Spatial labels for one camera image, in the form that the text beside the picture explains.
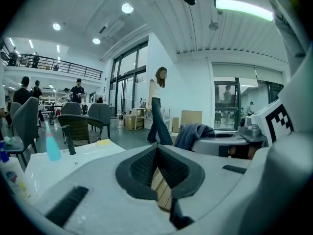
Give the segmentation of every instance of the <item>cardboard box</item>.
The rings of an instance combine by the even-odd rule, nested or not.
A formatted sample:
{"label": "cardboard box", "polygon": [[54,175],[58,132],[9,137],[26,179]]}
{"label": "cardboard box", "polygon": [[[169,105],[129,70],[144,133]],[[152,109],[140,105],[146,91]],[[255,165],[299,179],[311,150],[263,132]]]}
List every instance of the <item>cardboard box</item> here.
{"label": "cardboard box", "polygon": [[181,111],[180,124],[202,123],[202,111]]}
{"label": "cardboard box", "polygon": [[172,121],[172,132],[179,132],[179,118],[174,117]]}
{"label": "cardboard box", "polygon": [[[135,130],[135,120],[136,120],[136,116],[124,115],[123,116],[124,128],[129,130],[129,131],[134,131]],[[143,118],[137,118],[136,130],[143,128],[143,126],[144,126],[144,119]]]}

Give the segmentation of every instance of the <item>black shirt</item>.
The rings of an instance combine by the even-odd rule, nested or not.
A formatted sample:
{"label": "black shirt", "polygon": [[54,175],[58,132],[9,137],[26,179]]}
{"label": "black shirt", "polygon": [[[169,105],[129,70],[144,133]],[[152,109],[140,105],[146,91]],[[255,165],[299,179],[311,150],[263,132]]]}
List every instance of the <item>black shirt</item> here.
{"label": "black shirt", "polygon": [[82,95],[85,94],[85,91],[84,91],[84,88],[83,87],[77,87],[77,86],[74,86],[70,92],[73,92],[73,102],[74,103],[82,103],[82,98],[78,97],[78,94],[81,93]]}
{"label": "black shirt", "polygon": [[39,96],[42,96],[42,92],[41,92],[41,89],[38,87],[38,89],[36,87],[34,87],[32,90],[31,90],[31,94],[33,97],[35,98],[38,98],[39,99]]}
{"label": "black shirt", "polygon": [[13,101],[23,105],[30,97],[31,93],[27,89],[20,88],[14,93]]}

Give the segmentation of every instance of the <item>person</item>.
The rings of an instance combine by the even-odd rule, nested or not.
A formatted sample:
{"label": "person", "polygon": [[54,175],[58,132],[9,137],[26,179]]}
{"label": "person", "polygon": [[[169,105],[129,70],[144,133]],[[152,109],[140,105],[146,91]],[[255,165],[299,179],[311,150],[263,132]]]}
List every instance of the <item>person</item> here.
{"label": "person", "polygon": [[253,106],[253,102],[250,102],[250,105],[248,106],[248,116],[251,116],[252,114],[254,114],[252,106]]}
{"label": "person", "polygon": [[147,142],[155,143],[156,134],[160,137],[161,144],[172,145],[172,139],[168,129],[163,121],[161,114],[161,93],[165,88],[165,80],[167,75],[167,69],[165,67],[160,67],[156,71],[156,75],[150,80],[149,88],[149,102],[147,106],[148,111],[152,111],[153,123],[150,132],[147,137]]}
{"label": "person", "polygon": [[18,55],[16,53],[16,47],[14,47],[13,51],[10,53],[8,66],[16,66],[17,59],[18,59]]}
{"label": "person", "polygon": [[33,65],[32,68],[38,68],[39,55],[35,52],[35,56],[33,57]]}
{"label": "person", "polygon": [[[39,88],[39,85],[40,85],[39,80],[36,80],[35,87],[30,91],[31,95],[38,99],[40,99],[40,97],[43,95],[43,93],[41,92],[41,89]],[[38,111],[38,116],[41,122],[45,121],[44,116],[41,113],[41,110]]]}
{"label": "person", "polygon": [[82,97],[85,94],[84,88],[81,86],[82,80],[80,78],[76,81],[76,86],[74,86],[70,92],[73,92],[72,101],[74,103],[82,103]]}
{"label": "person", "polygon": [[10,115],[11,104],[12,104],[11,98],[9,96],[5,96],[5,101],[7,102],[7,107],[6,107],[7,112],[5,112],[4,117],[5,117],[5,120],[8,124],[8,126],[11,127],[11,124],[12,124],[12,119],[11,119],[11,115]]}
{"label": "person", "polygon": [[22,84],[21,88],[18,89],[14,93],[13,101],[23,105],[31,97],[30,91],[27,90],[27,87],[29,85],[29,78],[28,78],[28,76],[23,77],[23,79],[21,81],[21,84]]}
{"label": "person", "polygon": [[97,103],[98,103],[98,104],[102,104],[102,103],[103,103],[102,97],[99,97],[99,98],[98,98]]}

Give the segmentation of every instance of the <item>woman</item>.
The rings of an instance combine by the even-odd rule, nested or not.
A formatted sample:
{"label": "woman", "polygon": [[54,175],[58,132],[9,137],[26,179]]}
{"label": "woman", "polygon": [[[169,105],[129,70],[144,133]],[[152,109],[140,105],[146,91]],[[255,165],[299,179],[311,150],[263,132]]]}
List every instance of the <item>woman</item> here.
{"label": "woman", "polygon": [[172,145],[171,136],[167,130],[167,127],[163,121],[163,117],[161,114],[161,99],[160,95],[165,88],[165,80],[166,80],[167,69],[165,67],[161,67],[157,70],[156,76],[150,80],[150,88],[149,88],[149,103],[147,106],[147,110],[152,110],[153,123],[148,134],[147,142],[155,143],[156,134],[158,132],[158,136],[161,139],[161,144],[164,145]]}

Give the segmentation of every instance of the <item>railing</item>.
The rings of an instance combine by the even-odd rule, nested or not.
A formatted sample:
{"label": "railing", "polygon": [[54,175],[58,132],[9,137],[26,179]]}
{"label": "railing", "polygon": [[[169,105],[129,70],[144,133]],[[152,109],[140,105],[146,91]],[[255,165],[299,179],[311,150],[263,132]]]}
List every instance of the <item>railing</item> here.
{"label": "railing", "polygon": [[30,54],[6,53],[7,58],[2,57],[5,66],[28,67],[34,69],[44,69],[51,72],[65,72],[78,76],[89,77],[100,80],[102,71],[89,68],[83,65],[57,60],[49,57],[42,57]]}

